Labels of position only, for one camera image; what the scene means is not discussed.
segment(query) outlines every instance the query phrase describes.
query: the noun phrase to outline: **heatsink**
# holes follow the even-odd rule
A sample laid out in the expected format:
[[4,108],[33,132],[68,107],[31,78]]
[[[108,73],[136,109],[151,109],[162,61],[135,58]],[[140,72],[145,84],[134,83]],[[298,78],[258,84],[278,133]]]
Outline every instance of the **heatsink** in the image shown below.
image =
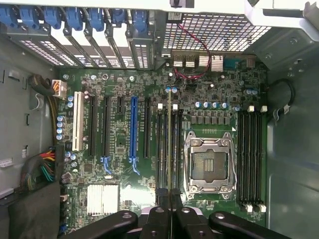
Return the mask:
[[118,185],[90,185],[87,191],[87,214],[103,216],[116,213],[119,207]]

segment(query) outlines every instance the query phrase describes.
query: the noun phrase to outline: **blue pcie slot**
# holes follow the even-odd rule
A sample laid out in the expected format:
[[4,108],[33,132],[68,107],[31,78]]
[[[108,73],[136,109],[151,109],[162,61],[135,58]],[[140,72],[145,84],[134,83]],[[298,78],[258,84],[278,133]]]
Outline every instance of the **blue pcie slot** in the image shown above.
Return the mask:
[[140,174],[137,169],[137,140],[138,140],[138,98],[133,96],[131,98],[131,128],[130,128],[130,154],[129,162],[133,166],[133,171]]

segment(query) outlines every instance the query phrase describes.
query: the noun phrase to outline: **blue plastic tab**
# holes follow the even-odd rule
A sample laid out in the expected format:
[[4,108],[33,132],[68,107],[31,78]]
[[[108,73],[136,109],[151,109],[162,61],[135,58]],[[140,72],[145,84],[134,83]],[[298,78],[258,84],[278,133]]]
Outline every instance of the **blue plastic tab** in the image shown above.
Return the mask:
[[55,6],[44,7],[44,19],[46,23],[50,24],[54,29],[61,28],[61,15]]
[[124,9],[113,9],[112,10],[112,23],[121,25],[125,22],[125,10]]
[[40,28],[39,18],[33,6],[20,6],[20,17],[28,27],[36,30]]
[[66,8],[66,20],[68,25],[76,31],[83,30],[83,20],[81,16],[80,9],[76,7],[67,7]]
[[148,30],[147,12],[145,10],[134,11],[133,25],[138,32],[144,33]]
[[104,20],[102,15],[103,9],[101,8],[90,8],[89,9],[89,21],[91,26],[96,31],[104,30]]
[[14,14],[12,6],[0,5],[0,22],[13,28],[18,27],[18,19]]

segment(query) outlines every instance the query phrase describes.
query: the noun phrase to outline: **yellow wire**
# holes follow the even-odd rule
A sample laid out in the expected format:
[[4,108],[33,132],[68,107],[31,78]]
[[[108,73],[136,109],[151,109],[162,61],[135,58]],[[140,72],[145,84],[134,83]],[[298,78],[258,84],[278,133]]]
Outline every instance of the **yellow wire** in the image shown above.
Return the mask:
[[51,161],[55,161],[55,159],[54,159],[54,158],[51,158],[51,157],[45,157],[45,158],[43,158],[43,159],[49,159],[49,160],[51,160]]

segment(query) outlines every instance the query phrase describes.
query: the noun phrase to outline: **red wire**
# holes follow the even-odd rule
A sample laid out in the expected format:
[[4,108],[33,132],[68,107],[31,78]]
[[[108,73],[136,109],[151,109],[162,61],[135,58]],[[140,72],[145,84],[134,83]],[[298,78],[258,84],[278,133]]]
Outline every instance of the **red wire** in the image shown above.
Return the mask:
[[183,75],[182,73],[178,72],[177,68],[175,68],[175,75],[176,76],[180,76],[182,78],[185,78],[185,79],[190,79],[190,80],[197,80],[198,78],[202,77],[209,69],[209,66],[210,66],[210,63],[211,63],[211,54],[210,54],[210,51],[209,49],[207,48],[206,44],[204,42],[202,42],[200,39],[198,39],[196,36],[194,36],[192,33],[190,33],[189,31],[187,31],[181,24],[178,24],[177,25],[180,29],[182,29],[184,32],[186,32],[188,35],[190,35],[195,41],[199,42],[202,44],[202,46],[205,48],[205,50],[207,51],[208,53],[208,62],[207,62],[207,66],[205,67],[205,70],[203,73],[197,75],[197,76],[191,76],[191,77],[188,77],[188,76],[185,76]]

